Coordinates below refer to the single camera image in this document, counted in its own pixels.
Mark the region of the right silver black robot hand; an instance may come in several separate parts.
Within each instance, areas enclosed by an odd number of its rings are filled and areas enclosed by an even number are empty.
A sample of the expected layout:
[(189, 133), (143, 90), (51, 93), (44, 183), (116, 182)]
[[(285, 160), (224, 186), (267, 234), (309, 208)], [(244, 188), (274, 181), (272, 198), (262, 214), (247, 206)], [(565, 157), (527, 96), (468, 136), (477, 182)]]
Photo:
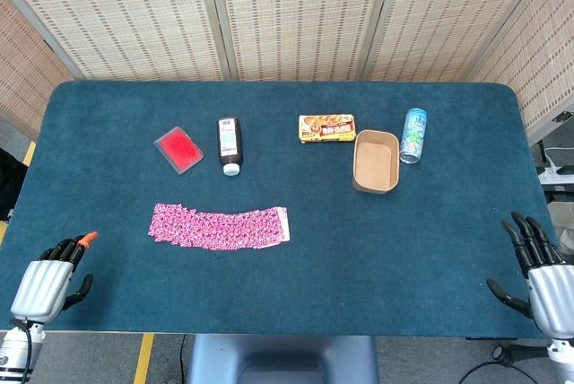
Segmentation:
[(567, 263), (542, 225), (531, 216), (511, 214), (501, 222), (512, 242), (526, 282), (526, 301), (505, 292), (493, 279), (487, 286), (502, 304), (528, 319), (551, 339), (574, 340), (574, 265)]

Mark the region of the brown paper bowl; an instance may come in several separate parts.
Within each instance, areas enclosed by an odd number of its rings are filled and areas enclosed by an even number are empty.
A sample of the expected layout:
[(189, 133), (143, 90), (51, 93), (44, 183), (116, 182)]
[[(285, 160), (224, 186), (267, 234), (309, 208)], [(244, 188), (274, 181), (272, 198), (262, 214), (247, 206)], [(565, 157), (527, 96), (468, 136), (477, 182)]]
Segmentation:
[(353, 186), (362, 192), (386, 194), (399, 180), (399, 142), (395, 135), (365, 129), (355, 139)]

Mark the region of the black bag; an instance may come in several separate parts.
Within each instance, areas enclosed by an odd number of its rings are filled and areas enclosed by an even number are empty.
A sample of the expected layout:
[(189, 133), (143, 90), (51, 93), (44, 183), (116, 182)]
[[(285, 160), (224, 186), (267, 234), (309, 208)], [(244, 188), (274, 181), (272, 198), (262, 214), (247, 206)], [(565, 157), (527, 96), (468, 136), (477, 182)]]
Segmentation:
[(10, 220), (27, 170), (25, 164), (0, 148), (0, 221)]

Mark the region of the yellow snack box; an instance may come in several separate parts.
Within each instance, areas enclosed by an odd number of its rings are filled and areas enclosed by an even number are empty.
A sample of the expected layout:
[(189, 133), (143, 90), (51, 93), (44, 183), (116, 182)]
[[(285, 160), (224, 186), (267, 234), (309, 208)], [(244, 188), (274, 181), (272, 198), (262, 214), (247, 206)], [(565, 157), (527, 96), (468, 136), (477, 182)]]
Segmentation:
[(351, 114), (300, 115), (299, 139), (303, 144), (352, 142), (356, 137)]

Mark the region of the white power strip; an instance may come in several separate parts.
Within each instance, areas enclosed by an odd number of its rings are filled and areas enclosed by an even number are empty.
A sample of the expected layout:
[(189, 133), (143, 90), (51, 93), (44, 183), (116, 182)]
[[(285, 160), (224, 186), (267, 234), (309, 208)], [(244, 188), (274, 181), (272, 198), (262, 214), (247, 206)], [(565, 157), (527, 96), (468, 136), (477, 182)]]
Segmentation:
[(536, 172), (543, 186), (574, 185), (574, 174), (560, 174), (555, 166), (537, 167)]

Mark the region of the dark bottle with white cap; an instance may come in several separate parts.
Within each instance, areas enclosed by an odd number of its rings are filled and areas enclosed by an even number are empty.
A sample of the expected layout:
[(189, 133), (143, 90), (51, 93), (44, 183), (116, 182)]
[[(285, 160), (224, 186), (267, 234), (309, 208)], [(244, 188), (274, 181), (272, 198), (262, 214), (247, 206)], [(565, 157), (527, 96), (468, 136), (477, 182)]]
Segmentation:
[(226, 176), (237, 176), (243, 163), (240, 123), (237, 118), (221, 118), (217, 123), (219, 160)]

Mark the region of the black caster stand leg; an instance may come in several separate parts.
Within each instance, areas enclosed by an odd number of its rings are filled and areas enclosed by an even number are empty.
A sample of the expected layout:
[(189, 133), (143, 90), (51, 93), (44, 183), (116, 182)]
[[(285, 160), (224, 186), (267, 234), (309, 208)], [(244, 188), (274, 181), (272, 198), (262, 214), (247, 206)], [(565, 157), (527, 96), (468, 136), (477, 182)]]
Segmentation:
[(516, 362), (545, 358), (546, 356), (547, 348), (545, 346), (517, 344), (511, 344), (508, 346), (497, 345), (491, 353), (492, 360), (505, 368), (514, 366)]

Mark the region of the blue felt table mat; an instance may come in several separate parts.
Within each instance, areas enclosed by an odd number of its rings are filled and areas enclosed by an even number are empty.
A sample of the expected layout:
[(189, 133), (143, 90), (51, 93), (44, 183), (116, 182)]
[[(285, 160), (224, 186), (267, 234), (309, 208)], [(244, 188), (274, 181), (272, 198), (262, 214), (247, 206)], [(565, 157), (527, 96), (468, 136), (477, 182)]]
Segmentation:
[[(421, 160), (377, 195), (352, 184), (351, 144), (303, 144), (302, 114), (353, 114), (400, 134), (428, 114)], [(218, 120), (240, 123), (226, 176)], [(154, 142), (181, 127), (204, 158), (178, 175)], [(287, 209), (291, 239), (214, 251), (148, 235), (157, 204), (207, 213)], [(86, 299), (52, 330), (536, 337), (487, 287), (527, 296), (512, 212), (552, 223), (519, 113), (498, 83), (62, 83), (53, 91), (0, 246), (0, 329), (32, 259), (99, 236), (79, 264)]]

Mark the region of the red box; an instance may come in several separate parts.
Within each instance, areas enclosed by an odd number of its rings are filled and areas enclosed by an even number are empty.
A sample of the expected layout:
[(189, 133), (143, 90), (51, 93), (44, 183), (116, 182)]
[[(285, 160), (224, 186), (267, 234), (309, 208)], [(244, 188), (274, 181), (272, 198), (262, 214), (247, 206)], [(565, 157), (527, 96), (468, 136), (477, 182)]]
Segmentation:
[(178, 175), (204, 158), (201, 149), (181, 127), (173, 127), (158, 138), (154, 145)]

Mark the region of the light blue drink can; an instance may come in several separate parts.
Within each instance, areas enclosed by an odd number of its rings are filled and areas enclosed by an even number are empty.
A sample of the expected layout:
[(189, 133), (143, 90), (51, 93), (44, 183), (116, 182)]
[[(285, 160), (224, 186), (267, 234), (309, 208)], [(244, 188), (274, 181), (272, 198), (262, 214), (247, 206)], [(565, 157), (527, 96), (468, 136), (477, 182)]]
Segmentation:
[(399, 153), (402, 162), (415, 164), (421, 159), (426, 125), (424, 109), (412, 108), (406, 113)]

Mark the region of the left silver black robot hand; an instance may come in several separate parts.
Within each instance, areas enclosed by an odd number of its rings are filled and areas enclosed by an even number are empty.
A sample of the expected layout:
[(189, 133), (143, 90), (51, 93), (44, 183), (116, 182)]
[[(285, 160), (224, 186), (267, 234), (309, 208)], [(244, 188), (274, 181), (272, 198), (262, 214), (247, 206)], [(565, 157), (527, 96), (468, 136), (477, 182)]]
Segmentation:
[(83, 301), (91, 290), (93, 275), (87, 274), (80, 288), (68, 293), (68, 287), (84, 253), (98, 238), (96, 231), (73, 239), (64, 239), (46, 249), (29, 263), (11, 306), (20, 321), (46, 324), (62, 311)]

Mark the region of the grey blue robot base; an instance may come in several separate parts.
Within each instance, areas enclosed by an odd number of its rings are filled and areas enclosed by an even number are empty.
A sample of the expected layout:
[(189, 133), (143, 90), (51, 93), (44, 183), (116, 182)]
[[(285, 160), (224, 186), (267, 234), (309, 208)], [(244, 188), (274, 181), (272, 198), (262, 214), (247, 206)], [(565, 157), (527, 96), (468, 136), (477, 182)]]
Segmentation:
[(196, 336), (187, 384), (378, 384), (372, 336)]

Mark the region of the woven bamboo screen panel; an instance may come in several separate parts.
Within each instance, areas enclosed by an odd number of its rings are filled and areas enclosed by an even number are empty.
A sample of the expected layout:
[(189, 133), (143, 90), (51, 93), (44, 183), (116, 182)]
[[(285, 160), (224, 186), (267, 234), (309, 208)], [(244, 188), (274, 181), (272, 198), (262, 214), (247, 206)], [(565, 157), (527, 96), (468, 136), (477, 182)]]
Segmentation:
[(215, 0), (12, 0), (75, 79), (231, 78)]
[(384, 0), (214, 0), (232, 79), (362, 77)]
[(545, 138), (574, 114), (574, 0), (517, 1), (467, 79), (511, 88), (528, 142)]
[(0, 116), (37, 139), (52, 91), (74, 79), (11, 0), (0, 0)]
[(521, 0), (383, 0), (363, 76), (463, 80)]

